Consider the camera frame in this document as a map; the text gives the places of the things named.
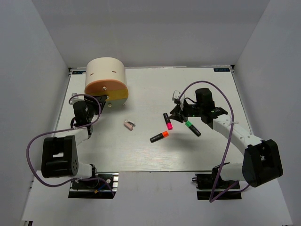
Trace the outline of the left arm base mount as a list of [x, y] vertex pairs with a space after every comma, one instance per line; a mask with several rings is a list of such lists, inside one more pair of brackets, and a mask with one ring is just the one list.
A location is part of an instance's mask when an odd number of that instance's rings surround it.
[[97, 173], [97, 180], [72, 182], [70, 199], [113, 199], [119, 181], [118, 172]]

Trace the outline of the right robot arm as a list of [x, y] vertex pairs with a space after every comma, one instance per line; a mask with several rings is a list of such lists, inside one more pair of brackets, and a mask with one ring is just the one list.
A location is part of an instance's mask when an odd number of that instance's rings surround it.
[[215, 106], [212, 93], [208, 88], [195, 91], [196, 102], [188, 104], [179, 91], [173, 93], [176, 104], [170, 112], [170, 118], [188, 123], [189, 117], [199, 117], [214, 131], [230, 138], [231, 143], [242, 153], [242, 163], [228, 163], [222, 170], [213, 174], [212, 181], [222, 188], [232, 181], [245, 181], [252, 187], [258, 187], [283, 175], [278, 145], [272, 139], [263, 140], [250, 134], [235, 123], [221, 107]]

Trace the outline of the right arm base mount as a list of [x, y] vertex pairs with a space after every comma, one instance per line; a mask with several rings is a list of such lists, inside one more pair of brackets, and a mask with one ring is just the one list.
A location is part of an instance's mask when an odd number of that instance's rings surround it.
[[[208, 201], [210, 198], [211, 190], [214, 185], [214, 179], [209, 173], [199, 173], [191, 179], [192, 183], [196, 184], [197, 199], [199, 201]], [[222, 191], [233, 185], [235, 181], [222, 181], [219, 179], [213, 197], [219, 195]], [[226, 193], [220, 196], [217, 200], [241, 200], [240, 185], [236, 184]]]

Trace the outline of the black green highlighter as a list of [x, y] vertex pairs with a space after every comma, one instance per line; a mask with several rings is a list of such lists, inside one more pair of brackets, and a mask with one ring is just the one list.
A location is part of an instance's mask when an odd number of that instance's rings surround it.
[[200, 131], [190, 122], [190, 121], [186, 121], [185, 125], [190, 129], [190, 131], [193, 132], [193, 134], [195, 134], [197, 137], [201, 136]]

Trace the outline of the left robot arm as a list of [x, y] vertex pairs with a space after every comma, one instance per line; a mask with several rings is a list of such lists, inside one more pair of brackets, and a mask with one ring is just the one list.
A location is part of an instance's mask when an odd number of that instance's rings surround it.
[[92, 136], [94, 116], [100, 116], [107, 96], [75, 96], [71, 100], [74, 118], [72, 130], [47, 137], [43, 143], [41, 172], [45, 178], [79, 178], [90, 188], [99, 184], [93, 164], [81, 163], [77, 147]]

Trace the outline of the black pink highlighter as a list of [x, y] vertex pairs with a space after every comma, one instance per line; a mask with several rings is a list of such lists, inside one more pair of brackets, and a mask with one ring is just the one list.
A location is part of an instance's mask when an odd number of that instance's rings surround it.
[[170, 118], [169, 118], [168, 114], [167, 114], [167, 113], [163, 113], [163, 117], [164, 117], [164, 120], [165, 120], [167, 129], [168, 129], [168, 130], [172, 130], [172, 129], [173, 129], [173, 126], [172, 126], [172, 123], [171, 123], [171, 121], [170, 121]]

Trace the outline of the round cream drawer organizer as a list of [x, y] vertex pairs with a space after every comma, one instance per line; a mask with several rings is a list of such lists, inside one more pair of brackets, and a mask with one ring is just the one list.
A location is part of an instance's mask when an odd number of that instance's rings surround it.
[[112, 57], [91, 60], [86, 67], [85, 94], [107, 96], [111, 105], [123, 105], [129, 96], [125, 66]]

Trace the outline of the black orange highlighter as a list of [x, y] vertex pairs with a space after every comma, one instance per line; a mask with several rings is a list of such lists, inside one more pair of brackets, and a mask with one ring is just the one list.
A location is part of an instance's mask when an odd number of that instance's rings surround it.
[[161, 139], [166, 138], [167, 136], [169, 136], [168, 131], [164, 131], [164, 132], [162, 132], [162, 133], [160, 133], [158, 135], [155, 135], [155, 136], [151, 137], [150, 138], [150, 142], [151, 143], [157, 142], [157, 141], [159, 141]]

